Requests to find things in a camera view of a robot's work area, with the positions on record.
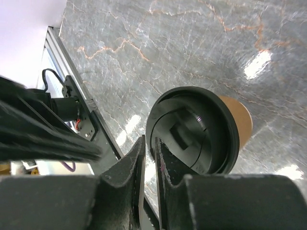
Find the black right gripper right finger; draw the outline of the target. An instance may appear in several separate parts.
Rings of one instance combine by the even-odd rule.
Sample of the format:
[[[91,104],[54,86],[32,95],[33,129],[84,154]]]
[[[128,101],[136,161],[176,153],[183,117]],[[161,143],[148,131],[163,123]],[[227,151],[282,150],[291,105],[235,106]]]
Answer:
[[[307,204],[288,177],[199,175],[160,140],[154,147],[163,230],[304,230]]]

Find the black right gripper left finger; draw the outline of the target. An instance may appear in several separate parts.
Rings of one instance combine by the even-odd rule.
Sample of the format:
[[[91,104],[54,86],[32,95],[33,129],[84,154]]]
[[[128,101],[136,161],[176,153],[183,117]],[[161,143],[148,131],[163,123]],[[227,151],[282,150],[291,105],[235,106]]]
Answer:
[[[2,176],[3,230],[139,230],[145,138],[101,175]]]

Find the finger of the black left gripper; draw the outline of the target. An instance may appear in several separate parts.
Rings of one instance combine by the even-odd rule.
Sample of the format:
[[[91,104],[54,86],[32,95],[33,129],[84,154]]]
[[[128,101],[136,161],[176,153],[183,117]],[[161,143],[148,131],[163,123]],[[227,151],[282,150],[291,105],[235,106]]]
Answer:
[[[77,119],[73,98],[52,98],[0,79],[0,160],[97,161],[101,148],[73,132],[66,122]]]

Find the black plastic cup lid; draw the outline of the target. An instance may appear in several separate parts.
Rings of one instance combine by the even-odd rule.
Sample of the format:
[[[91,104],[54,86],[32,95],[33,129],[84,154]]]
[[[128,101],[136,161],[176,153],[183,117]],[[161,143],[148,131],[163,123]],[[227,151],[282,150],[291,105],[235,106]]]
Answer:
[[[146,124],[151,156],[155,138],[201,175],[228,174],[238,158],[234,116],[221,98],[201,87],[172,88],[157,99]]]

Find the kraft paper coffee cup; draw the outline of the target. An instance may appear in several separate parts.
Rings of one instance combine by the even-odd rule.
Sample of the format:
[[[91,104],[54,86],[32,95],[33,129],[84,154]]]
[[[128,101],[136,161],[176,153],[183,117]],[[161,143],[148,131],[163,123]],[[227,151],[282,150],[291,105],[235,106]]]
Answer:
[[[242,149],[252,135],[253,121],[249,110],[238,100],[227,97],[219,96],[231,112],[239,134],[239,149]]]

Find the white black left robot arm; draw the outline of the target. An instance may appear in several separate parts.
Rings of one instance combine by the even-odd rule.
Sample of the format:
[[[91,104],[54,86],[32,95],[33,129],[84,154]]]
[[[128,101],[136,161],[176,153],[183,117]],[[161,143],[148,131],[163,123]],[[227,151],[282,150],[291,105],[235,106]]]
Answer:
[[[66,125],[80,111],[77,97],[52,98],[1,76],[0,160],[98,161],[100,147]]]

